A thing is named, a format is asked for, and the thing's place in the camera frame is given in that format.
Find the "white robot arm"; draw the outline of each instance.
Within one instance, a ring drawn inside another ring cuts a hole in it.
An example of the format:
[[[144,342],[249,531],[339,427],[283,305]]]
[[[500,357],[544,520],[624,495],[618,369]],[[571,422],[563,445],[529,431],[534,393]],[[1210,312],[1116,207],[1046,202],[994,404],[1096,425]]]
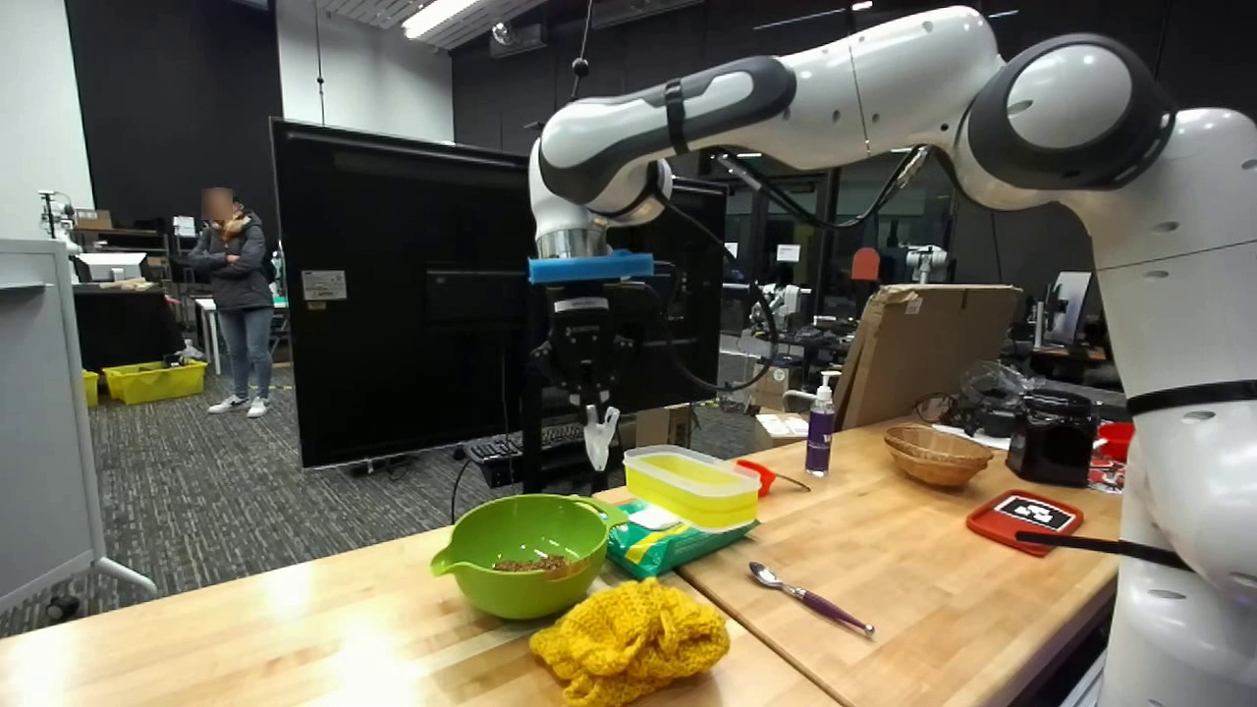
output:
[[[1257,703],[1257,126],[1163,114],[1146,67],[1101,34],[1002,59],[939,8],[624,98],[557,110],[529,153],[544,260],[605,247],[669,202],[669,157],[761,148],[794,169],[926,145],[988,207],[1063,205],[1096,247],[1135,412],[1128,543],[1103,703]]]

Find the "metal spoon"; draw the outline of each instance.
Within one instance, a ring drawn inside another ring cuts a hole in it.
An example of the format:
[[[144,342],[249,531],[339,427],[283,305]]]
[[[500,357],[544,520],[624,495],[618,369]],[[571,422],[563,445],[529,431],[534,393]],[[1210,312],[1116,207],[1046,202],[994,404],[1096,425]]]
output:
[[[811,590],[802,590],[802,584],[787,584],[787,583],[782,583],[770,567],[761,567],[761,563],[751,563],[751,583],[761,584],[761,590],[782,590],[782,592],[796,596],[804,609],[830,617],[832,623],[840,623],[840,628],[849,628],[849,631],[855,631],[855,638],[864,638],[864,640],[876,638],[871,623],[855,621],[851,613],[836,609],[832,601],[824,601],[824,596],[816,596],[816,592],[811,592]]]

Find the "wooden countertop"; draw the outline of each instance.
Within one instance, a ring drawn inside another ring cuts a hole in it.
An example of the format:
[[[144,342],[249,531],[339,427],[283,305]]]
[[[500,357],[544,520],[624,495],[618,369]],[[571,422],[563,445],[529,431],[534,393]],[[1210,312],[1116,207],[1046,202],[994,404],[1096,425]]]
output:
[[[802,445],[753,461],[804,479]],[[851,427],[824,482],[779,482],[751,543],[685,579],[840,703],[1011,703],[1116,584],[1111,558],[1031,558],[970,534],[968,516],[1011,488],[1074,501],[1082,534],[1121,531],[1116,495],[1023,482],[1002,456],[970,488],[931,491],[893,469],[880,427]],[[751,584],[753,558],[876,623],[876,640]]]
[[[534,623],[460,601],[449,531],[0,640],[0,703],[557,703]],[[648,703],[832,703],[731,621],[733,652]]]

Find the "black monitor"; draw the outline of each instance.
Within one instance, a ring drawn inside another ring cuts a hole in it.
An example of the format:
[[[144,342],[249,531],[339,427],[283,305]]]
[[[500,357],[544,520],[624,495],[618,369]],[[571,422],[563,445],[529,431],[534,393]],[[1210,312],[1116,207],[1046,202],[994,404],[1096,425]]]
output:
[[[273,153],[303,465],[519,431],[546,331],[525,287],[525,157],[300,123],[273,126]],[[722,191],[685,202],[722,216]],[[718,242],[677,226],[669,216],[618,232],[621,247],[658,242],[664,274],[679,271],[664,300],[618,293],[643,342],[618,380],[624,410],[706,397],[679,369],[716,376]]]

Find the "jeans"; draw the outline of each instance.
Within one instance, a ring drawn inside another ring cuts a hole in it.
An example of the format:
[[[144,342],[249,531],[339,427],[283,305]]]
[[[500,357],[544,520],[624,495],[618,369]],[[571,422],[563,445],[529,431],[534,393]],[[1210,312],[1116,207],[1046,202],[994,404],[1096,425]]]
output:
[[[249,401],[249,386],[261,397],[273,393],[273,323],[275,312],[220,312],[228,376],[239,401]]]

